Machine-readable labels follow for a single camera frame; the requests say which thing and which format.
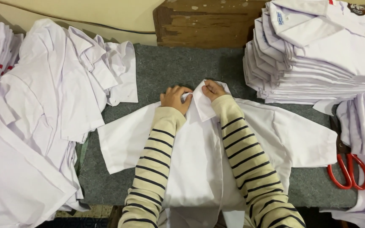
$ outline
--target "beige striped sweater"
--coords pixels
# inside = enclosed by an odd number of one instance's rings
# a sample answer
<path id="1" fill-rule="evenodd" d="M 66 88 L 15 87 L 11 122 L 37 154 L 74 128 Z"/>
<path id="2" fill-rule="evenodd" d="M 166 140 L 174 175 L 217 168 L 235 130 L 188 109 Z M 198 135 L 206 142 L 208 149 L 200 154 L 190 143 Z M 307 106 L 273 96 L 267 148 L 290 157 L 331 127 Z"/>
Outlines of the beige striped sweater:
<path id="1" fill-rule="evenodd" d="M 247 220 L 256 228 L 301 228 L 302 217 L 288 203 L 283 186 L 268 157 L 244 120 L 232 96 L 212 102 L 220 118 L 223 144 L 236 184 L 246 199 Z M 170 171 L 174 136 L 185 117 L 172 107 L 158 107 L 152 131 L 136 165 L 132 187 L 125 200 L 119 228 L 157 227 Z"/>

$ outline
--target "wire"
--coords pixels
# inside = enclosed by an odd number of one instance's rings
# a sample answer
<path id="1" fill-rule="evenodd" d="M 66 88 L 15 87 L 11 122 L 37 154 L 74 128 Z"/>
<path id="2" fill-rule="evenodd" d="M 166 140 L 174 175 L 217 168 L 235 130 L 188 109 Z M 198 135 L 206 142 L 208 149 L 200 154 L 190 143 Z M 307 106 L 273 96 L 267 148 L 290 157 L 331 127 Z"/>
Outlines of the wire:
<path id="1" fill-rule="evenodd" d="M 56 19 L 65 20 L 65 21 L 69 21 L 69 22 L 79 22 L 79 23 L 84 23 L 84 24 L 99 26 L 99 27 L 103 27 L 103 28 L 114 29 L 114 30 L 118 30 L 118 31 L 128 32 L 128 33 L 156 34 L 156 32 L 144 32 L 144 31 L 126 30 L 126 29 L 121 29 L 121 28 L 119 29 L 119 28 L 115 28 L 115 27 L 108 26 L 108 25 L 104 25 L 104 24 L 100 24 L 100 23 L 85 22 L 85 21 L 78 21 L 78 20 L 73 20 L 73 19 L 69 19 L 69 18 L 62 18 L 62 17 L 58 17 L 58 16 L 53 16 L 53 15 L 50 15 L 50 14 L 47 14 L 47 13 L 41 13 L 41 12 L 38 12 L 38 11 L 34 11 L 34 10 L 31 10 L 31 9 L 28 9 L 28 8 L 20 7 L 20 6 L 17 6 L 17 5 L 13 5 L 11 3 L 4 3 L 2 1 L 0 1 L 0 4 L 4 4 L 4 5 L 10 6 L 10 7 L 15 7 L 15 8 L 18 8 L 18 9 L 22 9 L 22 10 L 25 10 L 25 11 L 28 11 L 28 12 L 31 12 L 31 13 L 36 13 L 36 14 L 39 14 L 39 15 L 42 15 L 42 16 L 45 16 L 45 17 L 56 18 Z"/>

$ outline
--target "gray felt mat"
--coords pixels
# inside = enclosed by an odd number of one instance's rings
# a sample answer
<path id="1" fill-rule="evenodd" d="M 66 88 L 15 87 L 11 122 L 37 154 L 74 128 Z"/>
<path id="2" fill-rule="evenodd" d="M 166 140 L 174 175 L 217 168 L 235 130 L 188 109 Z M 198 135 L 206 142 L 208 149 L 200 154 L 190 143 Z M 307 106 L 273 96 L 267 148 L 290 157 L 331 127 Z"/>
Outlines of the gray felt mat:
<path id="1" fill-rule="evenodd" d="M 168 48 L 135 45 L 139 103 L 107 106 L 102 113 L 105 123 L 112 122 L 148 104 L 159 101 L 168 86 L 184 85 L 195 89 L 201 80 L 227 83 L 234 97 L 263 103 L 256 91 L 245 84 L 243 49 Z M 273 104 L 311 121 L 329 127 L 329 118 L 312 106 Z M 334 174 L 344 182 L 340 168 Z M 123 205 L 132 185 L 134 169 L 109 175 L 99 147 L 97 131 L 92 132 L 79 181 L 84 190 L 84 203 Z M 357 202 L 355 190 L 338 189 L 329 179 L 326 168 L 293 168 L 290 177 L 290 202 L 294 206 L 352 207 Z"/>

